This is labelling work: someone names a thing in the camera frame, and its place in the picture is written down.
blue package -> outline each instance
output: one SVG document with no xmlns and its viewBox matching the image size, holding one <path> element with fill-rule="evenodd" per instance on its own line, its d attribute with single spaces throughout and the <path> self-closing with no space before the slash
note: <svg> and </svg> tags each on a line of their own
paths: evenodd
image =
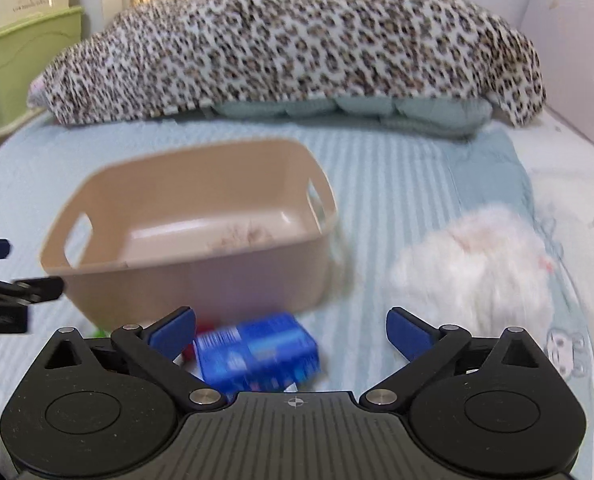
<svg viewBox="0 0 594 480">
<path fill-rule="evenodd" d="M 203 381 L 226 396 L 282 391 L 320 370 L 317 343 L 290 314 L 205 332 L 194 351 Z"/>
</svg>

beige plastic basket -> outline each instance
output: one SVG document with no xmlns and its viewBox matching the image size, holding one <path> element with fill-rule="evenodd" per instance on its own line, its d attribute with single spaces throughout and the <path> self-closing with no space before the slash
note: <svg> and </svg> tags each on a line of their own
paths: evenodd
<svg viewBox="0 0 594 480">
<path fill-rule="evenodd" d="M 72 262 L 69 235 L 85 217 L 90 237 Z M 206 322 L 237 322 L 317 304 L 336 222 L 328 179 L 302 144 L 212 144 L 94 174 L 52 226 L 41 263 L 104 330 L 184 305 Z"/>
</svg>

light blue bed sheet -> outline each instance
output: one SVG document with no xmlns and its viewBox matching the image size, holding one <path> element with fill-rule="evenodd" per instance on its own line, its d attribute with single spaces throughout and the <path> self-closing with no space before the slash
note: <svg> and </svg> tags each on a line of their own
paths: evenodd
<svg viewBox="0 0 594 480">
<path fill-rule="evenodd" d="M 320 348 L 325 373 L 312 384 L 317 390 L 359 396 L 404 365 L 385 333 L 391 307 L 386 277 L 402 247 L 491 202 L 533 218 L 530 181 L 500 126 L 485 128 L 469 142 L 452 142 L 384 132 L 366 123 L 347 128 L 163 120 L 68 130 L 43 116 L 0 149 L 0 237 L 14 247 L 0 262 L 0 279 L 42 273 L 38 254 L 52 221 L 81 181 L 105 165 L 191 144 L 272 136 L 311 149 L 329 177 L 340 213 L 327 296 L 320 308 L 299 316 Z M 554 334 L 568 338 L 571 349 L 568 361 L 557 367 L 588 419 L 588 438 L 573 473 L 591 480 L 594 362 L 586 323 L 560 276 L 552 291 Z M 91 332 L 66 300 L 34 307 L 32 314 L 33 336 L 0 336 L 0 413 L 53 330 L 68 324 Z M 1 442 L 0 468 L 11 475 Z"/>
</svg>

cartoon animal pattern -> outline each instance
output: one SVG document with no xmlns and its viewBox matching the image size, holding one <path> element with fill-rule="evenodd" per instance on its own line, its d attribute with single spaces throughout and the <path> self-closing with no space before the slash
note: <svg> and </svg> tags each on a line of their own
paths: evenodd
<svg viewBox="0 0 594 480">
<path fill-rule="evenodd" d="M 464 0 L 154 0 L 44 77 L 64 124 L 345 95 L 492 97 L 522 125 L 546 97 L 532 43 Z"/>
<path fill-rule="evenodd" d="M 587 353 L 583 335 L 551 328 L 546 338 L 545 351 L 550 362 L 565 380 L 586 375 Z"/>
</svg>

green storage box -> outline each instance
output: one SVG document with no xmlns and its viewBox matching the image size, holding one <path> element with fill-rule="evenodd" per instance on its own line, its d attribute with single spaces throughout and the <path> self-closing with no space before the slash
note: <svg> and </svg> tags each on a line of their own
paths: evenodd
<svg viewBox="0 0 594 480">
<path fill-rule="evenodd" d="M 32 16 L 0 28 L 0 133 L 31 117 L 26 95 L 32 80 L 64 48 L 81 40 L 83 8 Z"/>
</svg>

